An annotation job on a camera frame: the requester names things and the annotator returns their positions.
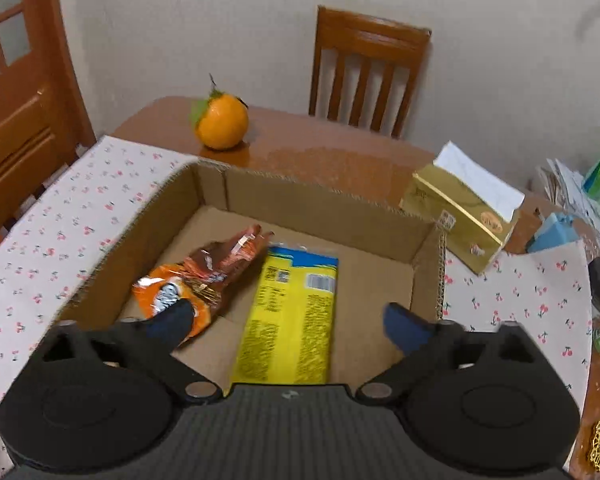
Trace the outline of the brown orange snack bag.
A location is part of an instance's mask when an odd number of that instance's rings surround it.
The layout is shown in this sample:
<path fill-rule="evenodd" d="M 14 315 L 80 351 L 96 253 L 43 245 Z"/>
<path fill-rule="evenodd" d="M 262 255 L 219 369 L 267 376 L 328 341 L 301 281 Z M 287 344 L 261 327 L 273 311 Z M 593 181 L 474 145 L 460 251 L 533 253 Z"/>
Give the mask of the brown orange snack bag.
<path fill-rule="evenodd" d="M 157 266 L 132 287 L 140 310 L 153 318 L 185 299 L 192 305 L 193 323 L 184 339 L 198 336 L 228 305 L 247 271 L 266 254 L 271 237 L 253 224 L 227 240 L 195 249 L 178 263 Z"/>

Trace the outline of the long yellow blue snack pack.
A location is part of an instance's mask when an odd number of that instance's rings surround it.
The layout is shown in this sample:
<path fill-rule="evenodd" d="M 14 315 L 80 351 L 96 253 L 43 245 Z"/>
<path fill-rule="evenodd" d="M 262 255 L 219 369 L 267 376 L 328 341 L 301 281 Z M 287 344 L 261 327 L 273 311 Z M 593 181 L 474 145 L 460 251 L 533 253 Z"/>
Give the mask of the long yellow blue snack pack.
<path fill-rule="evenodd" d="M 272 246 L 242 332 L 230 382 L 324 385 L 329 375 L 339 260 Z"/>

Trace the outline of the cherry print tablecloth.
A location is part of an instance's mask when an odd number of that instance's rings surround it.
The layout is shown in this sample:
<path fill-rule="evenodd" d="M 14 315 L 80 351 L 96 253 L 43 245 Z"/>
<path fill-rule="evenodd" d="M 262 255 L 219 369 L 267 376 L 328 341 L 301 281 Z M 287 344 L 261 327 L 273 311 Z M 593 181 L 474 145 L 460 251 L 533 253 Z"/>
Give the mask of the cherry print tablecloth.
<path fill-rule="evenodd" d="M 0 400 L 55 315 L 170 177 L 195 157 L 108 136 L 65 171 L 0 245 Z M 585 244 L 501 252 L 482 273 L 445 263 L 442 314 L 471 330 L 518 321 L 577 404 L 590 372 Z M 0 477 L 12 462 L 0 439 Z"/>

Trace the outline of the gold tissue box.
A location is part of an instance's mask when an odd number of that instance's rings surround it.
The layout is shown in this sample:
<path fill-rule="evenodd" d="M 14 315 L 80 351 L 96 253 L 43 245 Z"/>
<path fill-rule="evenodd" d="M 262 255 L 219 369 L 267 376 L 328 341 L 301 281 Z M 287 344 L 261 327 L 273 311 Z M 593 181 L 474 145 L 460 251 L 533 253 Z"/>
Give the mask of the gold tissue box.
<path fill-rule="evenodd" d="M 448 142 L 430 164 L 414 171 L 401 207 L 433 221 L 446 246 L 480 274 L 513 234 L 524 193 Z"/>

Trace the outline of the light blue box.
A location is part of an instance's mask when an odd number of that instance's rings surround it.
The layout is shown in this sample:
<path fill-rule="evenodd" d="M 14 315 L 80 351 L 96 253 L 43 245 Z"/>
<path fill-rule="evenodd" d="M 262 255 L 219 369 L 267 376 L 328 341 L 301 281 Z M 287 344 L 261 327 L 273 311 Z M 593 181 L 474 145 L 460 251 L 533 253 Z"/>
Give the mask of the light blue box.
<path fill-rule="evenodd" d="M 573 225 L 574 218 L 563 212 L 552 212 L 542 219 L 539 229 L 526 245 L 526 252 L 542 252 L 550 248 L 576 242 L 579 235 Z"/>

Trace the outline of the pile of white papers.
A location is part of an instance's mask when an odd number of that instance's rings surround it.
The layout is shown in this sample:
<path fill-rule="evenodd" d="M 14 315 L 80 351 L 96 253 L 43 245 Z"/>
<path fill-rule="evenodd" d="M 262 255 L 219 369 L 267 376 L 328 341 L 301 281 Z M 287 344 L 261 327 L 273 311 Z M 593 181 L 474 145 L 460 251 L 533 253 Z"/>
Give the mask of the pile of white papers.
<path fill-rule="evenodd" d="M 535 171 L 546 198 L 586 223 L 595 233 L 600 248 L 600 198 L 591 198 L 583 191 L 582 174 L 570 170 L 558 159 L 547 159 Z"/>

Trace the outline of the left wooden chair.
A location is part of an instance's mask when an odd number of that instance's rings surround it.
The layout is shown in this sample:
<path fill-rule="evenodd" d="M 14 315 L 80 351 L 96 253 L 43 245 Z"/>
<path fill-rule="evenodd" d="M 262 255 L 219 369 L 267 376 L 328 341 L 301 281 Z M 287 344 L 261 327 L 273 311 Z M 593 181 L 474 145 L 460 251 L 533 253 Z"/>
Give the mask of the left wooden chair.
<path fill-rule="evenodd" d="M 0 229 L 44 181 L 76 160 L 78 145 L 47 88 L 0 122 Z"/>

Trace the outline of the wooden chair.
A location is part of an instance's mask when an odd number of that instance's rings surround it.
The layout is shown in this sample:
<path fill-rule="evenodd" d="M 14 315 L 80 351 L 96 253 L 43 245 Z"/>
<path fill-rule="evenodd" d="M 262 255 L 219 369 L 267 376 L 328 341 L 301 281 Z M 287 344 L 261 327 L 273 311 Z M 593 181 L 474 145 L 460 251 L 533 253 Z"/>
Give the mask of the wooden chair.
<path fill-rule="evenodd" d="M 396 76 L 404 75 L 404 88 L 390 129 L 393 139 L 400 138 L 410 114 L 420 73 L 428 61 L 431 38 L 432 30 L 429 28 L 319 6 L 316 12 L 308 114 L 317 114 L 323 54 L 332 52 L 335 63 L 326 118 L 331 122 L 340 119 L 346 95 L 347 69 L 353 63 L 358 68 L 358 80 L 352 94 L 348 125 L 359 127 L 363 114 L 370 112 L 368 128 L 376 133 L 381 132 L 394 80 Z"/>
<path fill-rule="evenodd" d="M 78 145 L 47 88 L 0 122 L 0 229 L 44 181 L 76 160 Z"/>

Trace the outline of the orange fruit with leaf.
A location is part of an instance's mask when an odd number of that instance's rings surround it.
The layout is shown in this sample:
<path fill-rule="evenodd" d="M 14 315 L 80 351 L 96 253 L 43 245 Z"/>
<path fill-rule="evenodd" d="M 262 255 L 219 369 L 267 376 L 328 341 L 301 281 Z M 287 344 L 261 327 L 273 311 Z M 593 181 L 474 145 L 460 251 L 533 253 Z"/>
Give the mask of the orange fruit with leaf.
<path fill-rule="evenodd" d="M 189 122 L 198 141 L 213 151 L 228 151 L 242 143 L 249 129 L 248 105 L 222 91 L 212 75 L 204 99 L 193 100 Z"/>

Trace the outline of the wooden door with glass panes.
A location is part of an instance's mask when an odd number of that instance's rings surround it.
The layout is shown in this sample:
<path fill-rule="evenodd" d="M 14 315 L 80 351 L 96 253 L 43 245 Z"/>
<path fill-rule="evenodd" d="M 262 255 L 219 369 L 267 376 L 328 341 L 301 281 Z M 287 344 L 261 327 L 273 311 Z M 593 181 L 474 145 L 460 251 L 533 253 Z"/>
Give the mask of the wooden door with glass panes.
<path fill-rule="evenodd" d="M 7 123 L 22 113 L 50 129 L 63 153 L 95 142 L 60 0 L 0 0 L 1 144 Z"/>

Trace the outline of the far wooden chair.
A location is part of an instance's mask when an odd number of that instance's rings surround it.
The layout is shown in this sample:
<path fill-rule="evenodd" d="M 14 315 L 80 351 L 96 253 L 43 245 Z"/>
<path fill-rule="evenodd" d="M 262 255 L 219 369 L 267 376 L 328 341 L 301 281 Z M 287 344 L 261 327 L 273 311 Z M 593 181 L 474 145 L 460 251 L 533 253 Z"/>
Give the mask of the far wooden chair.
<path fill-rule="evenodd" d="M 340 119 L 346 95 L 347 69 L 353 63 L 358 68 L 358 80 L 352 94 L 348 125 L 359 127 L 363 114 L 370 112 L 368 128 L 376 133 L 381 132 L 394 80 L 396 76 L 404 75 L 404 88 L 390 129 L 393 139 L 400 138 L 410 114 L 420 73 L 428 61 L 431 38 L 432 30 L 429 28 L 319 6 L 316 12 L 308 114 L 317 114 L 323 54 L 332 52 L 335 63 L 326 118 L 331 122 Z"/>

